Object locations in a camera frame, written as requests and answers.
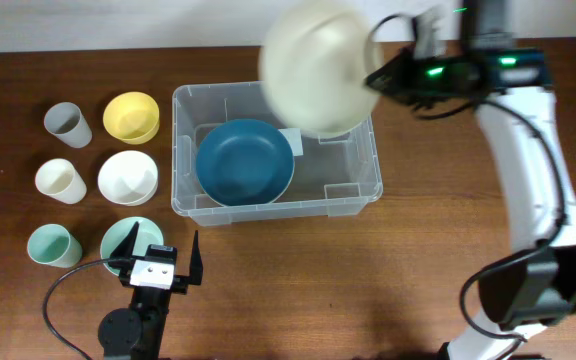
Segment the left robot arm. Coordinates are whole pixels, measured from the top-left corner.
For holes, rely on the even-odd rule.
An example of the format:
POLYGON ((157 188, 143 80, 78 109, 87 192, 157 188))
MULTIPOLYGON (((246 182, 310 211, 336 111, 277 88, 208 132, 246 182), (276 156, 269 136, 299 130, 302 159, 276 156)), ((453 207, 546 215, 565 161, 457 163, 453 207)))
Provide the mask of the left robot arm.
POLYGON ((133 253, 139 225, 111 252, 109 265, 119 270, 119 281, 133 290, 128 307, 108 313, 98 328, 106 359, 157 359, 171 296, 185 295, 202 283, 203 263, 199 234, 194 234, 189 273, 177 275, 177 249, 151 244, 143 256, 133 253))

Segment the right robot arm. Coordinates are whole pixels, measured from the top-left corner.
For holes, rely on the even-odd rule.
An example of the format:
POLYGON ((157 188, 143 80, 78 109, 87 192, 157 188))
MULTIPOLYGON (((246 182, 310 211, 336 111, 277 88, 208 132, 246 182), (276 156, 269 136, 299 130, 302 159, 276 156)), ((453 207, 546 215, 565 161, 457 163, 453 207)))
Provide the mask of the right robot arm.
POLYGON ((503 1, 466 1, 459 12, 458 55, 446 55, 440 12, 430 9, 411 18, 412 42, 365 83, 424 121, 450 99, 474 112, 500 178, 512 252, 466 280, 480 312, 438 357, 515 359, 531 337, 576 314, 576 196, 544 53, 517 46, 503 1))

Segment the beige plate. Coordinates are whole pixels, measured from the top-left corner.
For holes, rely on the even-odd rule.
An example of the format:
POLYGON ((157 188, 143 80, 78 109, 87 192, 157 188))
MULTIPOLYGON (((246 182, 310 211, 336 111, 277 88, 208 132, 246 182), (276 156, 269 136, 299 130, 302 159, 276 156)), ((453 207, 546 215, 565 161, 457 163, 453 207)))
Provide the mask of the beige plate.
POLYGON ((384 64, 365 16, 344 1, 300 1, 267 33, 259 57, 263 96, 279 120, 304 135, 335 138, 372 113, 367 76, 384 64))

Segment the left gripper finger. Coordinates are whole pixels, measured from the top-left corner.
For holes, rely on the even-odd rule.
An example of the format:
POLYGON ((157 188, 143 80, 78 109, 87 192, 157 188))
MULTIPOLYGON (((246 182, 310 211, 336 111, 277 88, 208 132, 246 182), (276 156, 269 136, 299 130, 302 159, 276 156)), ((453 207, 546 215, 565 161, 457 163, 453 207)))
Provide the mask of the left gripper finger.
POLYGON ((196 230, 194 233, 188 277, 188 283, 190 285, 200 286, 202 284, 203 262, 199 248, 198 230, 196 230))
POLYGON ((110 253, 109 258, 111 261, 108 263, 109 267, 113 269, 121 269, 123 267, 121 258, 130 258, 132 256, 138 230, 139 223, 135 222, 126 237, 110 253))

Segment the white plastic bowl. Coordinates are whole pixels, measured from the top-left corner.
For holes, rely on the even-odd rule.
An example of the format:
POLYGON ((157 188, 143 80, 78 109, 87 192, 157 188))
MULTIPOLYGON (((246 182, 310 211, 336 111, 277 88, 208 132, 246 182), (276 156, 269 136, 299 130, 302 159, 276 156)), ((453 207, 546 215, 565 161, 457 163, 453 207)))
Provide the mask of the white plastic bowl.
POLYGON ((149 201, 157 191, 159 171, 146 153, 127 150, 111 156, 100 168, 97 184, 110 202, 138 206, 149 201))

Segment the dark blue plate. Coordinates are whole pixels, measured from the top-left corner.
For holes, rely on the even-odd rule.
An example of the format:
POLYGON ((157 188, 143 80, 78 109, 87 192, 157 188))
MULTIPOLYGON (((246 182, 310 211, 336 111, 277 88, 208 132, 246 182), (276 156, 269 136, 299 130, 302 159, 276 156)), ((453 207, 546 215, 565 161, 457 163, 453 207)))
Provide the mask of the dark blue plate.
POLYGON ((228 121, 208 133, 196 157, 199 184, 222 206, 272 203, 290 185, 292 148, 272 125, 255 119, 228 121))

